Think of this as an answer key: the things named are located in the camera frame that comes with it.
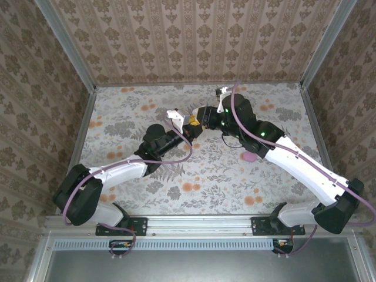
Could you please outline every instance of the cable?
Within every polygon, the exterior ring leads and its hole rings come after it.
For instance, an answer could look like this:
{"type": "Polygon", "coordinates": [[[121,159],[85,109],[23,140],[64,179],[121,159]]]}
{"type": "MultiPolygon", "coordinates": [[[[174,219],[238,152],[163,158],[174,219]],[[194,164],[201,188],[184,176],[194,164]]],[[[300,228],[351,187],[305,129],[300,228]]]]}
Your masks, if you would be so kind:
{"type": "Polygon", "coordinates": [[[243,131],[239,130],[241,139],[246,142],[246,138],[244,138],[243,131]]]}
{"type": "Polygon", "coordinates": [[[123,256],[126,256],[127,254],[130,253],[130,251],[134,248],[135,244],[136,244],[136,233],[134,231],[132,231],[131,229],[128,229],[128,228],[123,228],[123,227],[113,227],[113,226],[110,226],[108,224],[105,224],[105,223],[100,223],[100,225],[104,226],[105,228],[108,228],[108,229],[112,229],[112,230],[122,230],[122,231],[125,231],[125,232],[128,232],[130,234],[132,234],[133,238],[132,238],[132,243],[131,245],[129,246],[128,250],[126,250],[123,254],[121,255],[117,255],[117,254],[114,254],[113,253],[113,248],[114,246],[118,245],[118,244],[121,244],[122,242],[114,242],[112,245],[111,245],[111,249],[110,249],[110,253],[112,255],[112,258],[114,257],[119,257],[120,259],[123,257],[123,256]]]}
{"type": "Polygon", "coordinates": [[[292,228],[290,228],[291,229],[291,237],[290,237],[290,240],[292,241],[292,242],[294,242],[294,230],[292,229],[292,228]]]}
{"type": "Polygon", "coordinates": [[[242,148],[243,146],[240,146],[240,147],[234,147],[234,146],[230,146],[226,143],[226,141],[224,141],[224,138],[223,138],[224,134],[222,133],[221,137],[222,137],[222,141],[223,143],[227,146],[227,147],[230,147],[230,148],[234,148],[234,149],[238,149],[238,148],[242,148]]]}
{"type": "Polygon", "coordinates": [[[311,235],[308,237],[307,241],[305,241],[305,243],[299,248],[297,249],[296,251],[292,251],[290,254],[286,254],[284,251],[282,251],[281,249],[279,248],[276,248],[274,247],[275,250],[281,252],[281,254],[284,254],[285,257],[290,257],[290,256],[293,256],[295,254],[298,254],[300,253],[301,251],[303,251],[303,249],[308,245],[308,243],[312,240],[313,238],[313,235],[315,235],[316,233],[316,230],[317,230],[317,225],[315,225],[315,228],[313,228],[313,231],[311,233],[311,235]]]}
{"type": "Polygon", "coordinates": [[[68,212],[68,208],[69,206],[71,205],[71,202],[73,200],[73,198],[76,196],[76,193],[78,192],[78,190],[81,188],[81,186],[86,182],[88,181],[91,177],[99,174],[99,173],[103,173],[107,170],[110,170],[110,169],[113,169],[114,167],[118,167],[118,166],[121,166],[121,165],[125,165],[127,163],[159,163],[159,164],[166,164],[166,165],[172,165],[172,164],[175,164],[175,163],[182,163],[182,162],[185,162],[186,160],[188,160],[192,153],[193,153],[193,148],[192,148],[192,145],[190,144],[190,142],[188,141],[188,139],[186,139],[178,130],[176,130],[173,126],[170,125],[170,123],[168,123],[166,120],[165,121],[165,124],[168,125],[168,127],[170,127],[177,135],[179,135],[188,145],[189,147],[189,154],[188,156],[186,156],[184,159],[181,159],[181,160],[172,160],[172,161],[160,161],[160,160],[143,160],[143,159],[139,159],[139,160],[123,160],[122,162],[119,162],[119,163],[114,163],[110,166],[107,166],[107,167],[104,167],[103,169],[99,169],[91,174],[89,174],[88,176],[86,176],[84,179],[81,180],[80,183],[78,183],[78,185],[74,188],[72,194],[70,194],[69,198],[68,198],[68,201],[66,202],[65,204],[65,207],[64,207],[64,210],[63,210],[63,222],[65,225],[67,226],[70,226],[72,225],[72,223],[69,223],[67,222],[66,220],[66,214],[68,212]]]}
{"type": "MultiPolygon", "coordinates": [[[[281,148],[283,150],[286,150],[292,154],[294,154],[295,156],[298,155],[298,152],[294,151],[293,149],[290,149],[289,147],[285,147],[283,145],[280,145],[280,144],[276,144],[276,143],[273,143],[271,141],[268,141],[268,140],[265,140],[265,139],[262,139],[254,134],[252,134],[251,132],[249,132],[245,127],[244,125],[241,124],[241,121],[240,119],[238,118],[236,112],[235,112],[235,105],[234,105],[234,100],[235,100],[235,89],[236,87],[238,87],[238,85],[240,84],[240,82],[236,82],[235,85],[232,87],[232,88],[228,88],[228,90],[231,90],[231,111],[233,112],[233,116],[235,118],[235,121],[237,123],[237,125],[250,137],[252,137],[253,139],[261,142],[261,143],[264,143],[264,144],[267,144],[267,145],[270,145],[270,146],[274,146],[274,147],[278,147],[278,148],[281,148]]],[[[323,171],[321,168],[319,168],[315,163],[311,162],[309,159],[307,159],[305,156],[303,155],[299,155],[299,158],[301,158],[302,160],[304,160],[306,163],[308,163],[310,166],[312,166],[313,168],[315,168],[315,170],[317,170],[318,172],[320,172],[322,175],[324,175],[327,179],[329,179],[330,181],[332,181],[334,184],[340,186],[342,189],[344,189],[347,193],[349,193],[350,195],[352,195],[352,197],[355,197],[358,201],[360,201],[361,203],[363,203],[364,205],[366,205],[373,213],[373,218],[372,220],[368,221],[368,222],[363,222],[363,223],[357,223],[357,222],[348,222],[349,225],[352,225],[352,226],[370,226],[370,225],[373,225],[376,223],[376,209],[374,207],[372,207],[372,205],[367,202],[365,199],[363,199],[362,197],[360,197],[358,194],[356,194],[355,192],[353,192],[351,189],[349,189],[348,187],[344,186],[342,183],[339,183],[337,182],[337,179],[333,178],[330,174],[326,173],[325,171],[323,171]]]]}

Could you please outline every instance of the damask wallpaper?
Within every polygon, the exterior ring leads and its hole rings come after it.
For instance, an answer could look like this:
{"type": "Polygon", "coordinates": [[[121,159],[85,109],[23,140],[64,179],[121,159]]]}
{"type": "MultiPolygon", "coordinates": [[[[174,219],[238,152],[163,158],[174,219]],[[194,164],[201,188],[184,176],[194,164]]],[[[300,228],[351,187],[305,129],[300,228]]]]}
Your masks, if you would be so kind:
{"type": "MultiPolygon", "coordinates": [[[[207,103],[218,105],[214,92],[218,87],[97,88],[81,162],[96,167],[132,155],[148,126],[164,125],[168,109],[191,112],[207,103]]],[[[273,122],[320,161],[297,83],[245,84],[237,91],[250,99],[258,119],[273,122]]],[[[233,137],[226,136],[225,141],[239,146],[233,137]]],[[[188,151],[188,146],[181,143],[164,160],[182,159],[188,151]]],[[[250,214],[270,213],[284,201],[315,199],[282,168],[260,158],[246,162],[243,152],[242,148],[227,147],[219,131],[204,130],[193,142],[193,156],[188,161],[162,165],[150,176],[111,187],[100,200],[116,202],[129,214],[250,214]]]]}
{"type": "MultiPolygon", "coordinates": [[[[361,179],[376,205],[375,1],[357,2],[308,92],[334,169],[361,179]]],[[[376,257],[376,227],[364,233],[376,257]]]]}
{"type": "Polygon", "coordinates": [[[22,281],[88,92],[34,1],[0,1],[0,281],[22,281]]]}
{"type": "Polygon", "coordinates": [[[297,81],[339,0],[52,0],[99,86],[297,81]]]}

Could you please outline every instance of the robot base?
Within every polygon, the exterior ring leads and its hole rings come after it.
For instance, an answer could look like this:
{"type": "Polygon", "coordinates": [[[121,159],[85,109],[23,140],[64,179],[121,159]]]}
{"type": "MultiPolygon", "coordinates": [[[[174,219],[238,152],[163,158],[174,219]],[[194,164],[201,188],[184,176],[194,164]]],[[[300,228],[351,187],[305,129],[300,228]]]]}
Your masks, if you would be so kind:
{"type": "Polygon", "coordinates": [[[286,203],[280,203],[269,216],[251,217],[253,236],[269,236],[269,235],[305,235],[304,226],[296,225],[288,227],[279,219],[278,214],[286,203]]]}
{"type": "MultiPolygon", "coordinates": [[[[125,210],[119,205],[113,203],[122,213],[123,219],[116,225],[116,227],[123,227],[131,229],[137,236],[146,236],[147,231],[147,217],[130,217],[125,210]]],[[[127,236],[128,232],[121,230],[108,229],[105,226],[98,224],[96,226],[95,235],[97,236],[127,236]]]]}

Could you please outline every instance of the gray leaf pattern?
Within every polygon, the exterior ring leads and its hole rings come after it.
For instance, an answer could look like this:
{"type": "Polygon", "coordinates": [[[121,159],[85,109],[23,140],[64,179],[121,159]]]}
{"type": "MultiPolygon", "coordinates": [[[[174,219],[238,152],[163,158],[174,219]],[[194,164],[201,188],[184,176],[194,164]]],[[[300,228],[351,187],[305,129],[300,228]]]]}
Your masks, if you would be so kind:
{"type": "Polygon", "coordinates": [[[9,207],[10,205],[8,203],[8,199],[6,197],[3,197],[2,201],[0,202],[0,212],[2,212],[3,210],[6,210],[9,207]]]}
{"type": "Polygon", "coordinates": [[[8,247],[8,244],[0,246],[0,266],[8,263],[8,259],[11,257],[12,249],[8,247]]]}
{"type": "MultiPolygon", "coordinates": [[[[94,167],[132,155],[148,126],[159,123],[169,130],[163,123],[168,109],[191,112],[201,105],[216,106],[214,90],[220,86],[97,88],[81,162],[94,167]]],[[[320,161],[298,84],[242,85],[238,93],[250,99],[258,119],[273,122],[320,161]]],[[[226,142],[238,145],[232,137],[226,142]]],[[[182,142],[163,160],[179,160],[188,152],[182,142]]],[[[105,199],[118,203],[130,214],[269,213],[287,199],[314,199],[283,169],[260,158],[254,163],[245,162],[243,152],[227,147],[220,132],[204,130],[193,141],[193,155],[188,161],[161,165],[149,176],[114,187],[105,193],[105,199]]],[[[9,157],[4,161],[11,162],[9,157]]]]}

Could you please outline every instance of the patterned wall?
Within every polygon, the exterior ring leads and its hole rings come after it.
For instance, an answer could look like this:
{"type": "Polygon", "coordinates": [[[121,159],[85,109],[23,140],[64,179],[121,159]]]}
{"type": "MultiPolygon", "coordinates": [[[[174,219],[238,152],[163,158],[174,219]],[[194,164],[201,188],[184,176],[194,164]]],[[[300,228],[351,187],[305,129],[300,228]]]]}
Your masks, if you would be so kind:
{"type": "Polygon", "coordinates": [[[97,85],[299,80],[339,0],[53,0],[97,85]]]}
{"type": "MultiPolygon", "coordinates": [[[[357,2],[308,91],[334,169],[361,179],[376,205],[375,1],[357,2]]],[[[376,256],[376,227],[364,231],[376,256]]]]}
{"type": "Polygon", "coordinates": [[[21,281],[88,92],[33,1],[0,1],[0,281],[21,281]]]}

